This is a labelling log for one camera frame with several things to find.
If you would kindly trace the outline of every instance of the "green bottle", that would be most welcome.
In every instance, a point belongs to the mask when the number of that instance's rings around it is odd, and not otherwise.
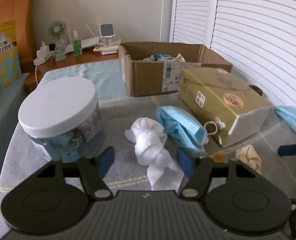
[[[78,39],[77,31],[73,31],[73,54],[82,54],[81,40]]]

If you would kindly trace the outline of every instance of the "round container with white lid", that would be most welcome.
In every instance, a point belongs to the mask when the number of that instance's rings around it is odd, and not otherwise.
[[[82,77],[38,86],[21,104],[18,120],[48,161],[95,156],[104,142],[96,88]]]

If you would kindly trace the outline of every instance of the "white cloth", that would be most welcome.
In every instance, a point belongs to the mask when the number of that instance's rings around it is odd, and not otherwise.
[[[163,126],[147,117],[140,117],[125,131],[126,138],[135,143],[135,154],[138,163],[149,165],[147,177],[151,190],[179,189],[183,178],[182,170],[164,148],[167,135]]]

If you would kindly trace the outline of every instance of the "white plastic jar lid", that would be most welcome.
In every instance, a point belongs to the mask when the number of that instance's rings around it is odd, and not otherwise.
[[[94,84],[82,77],[62,77],[38,86],[21,104],[18,120],[35,138],[68,132],[95,110],[98,97]]]

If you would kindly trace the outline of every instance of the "white shutter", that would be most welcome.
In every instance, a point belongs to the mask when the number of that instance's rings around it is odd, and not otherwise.
[[[174,0],[170,41],[203,43],[209,0]]]
[[[218,0],[211,48],[273,104],[296,107],[296,0]]]

